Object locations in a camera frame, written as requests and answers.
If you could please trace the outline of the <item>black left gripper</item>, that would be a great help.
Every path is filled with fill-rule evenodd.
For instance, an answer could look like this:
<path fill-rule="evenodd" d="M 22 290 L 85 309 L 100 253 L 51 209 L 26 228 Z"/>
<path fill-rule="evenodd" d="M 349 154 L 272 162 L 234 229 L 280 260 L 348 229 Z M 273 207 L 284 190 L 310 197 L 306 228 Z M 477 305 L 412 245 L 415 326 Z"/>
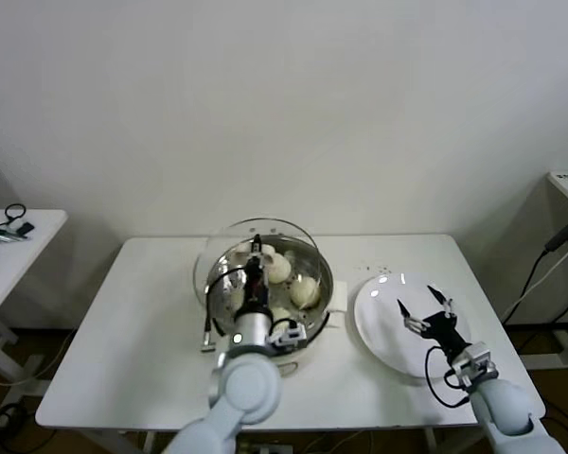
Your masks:
<path fill-rule="evenodd" d="M 253 254 L 261 254 L 259 264 L 247 264 L 244 267 L 246 281 L 243 286 L 243 310 L 264 310 L 269 305 L 269 289 L 265 270 L 277 265 L 276 253 L 262 253 L 262 241 L 259 234 L 253 237 Z"/>

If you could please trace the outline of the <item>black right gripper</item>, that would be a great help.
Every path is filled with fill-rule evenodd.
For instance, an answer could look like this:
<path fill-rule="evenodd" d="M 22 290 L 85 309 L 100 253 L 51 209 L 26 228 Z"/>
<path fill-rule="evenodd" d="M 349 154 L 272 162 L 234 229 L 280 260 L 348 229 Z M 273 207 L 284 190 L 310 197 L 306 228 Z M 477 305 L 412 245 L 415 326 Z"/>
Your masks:
<path fill-rule="evenodd" d="M 453 311 L 453 299 L 430 285 L 427 289 L 439 302 L 442 311 L 426 318 L 424 322 L 412 316 L 403 302 L 397 299 L 403 324 L 414 333 L 425 332 L 425 338 L 436 341 L 447 358 L 456 358 L 470 344 L 456 330 L 458 318 Z"/>

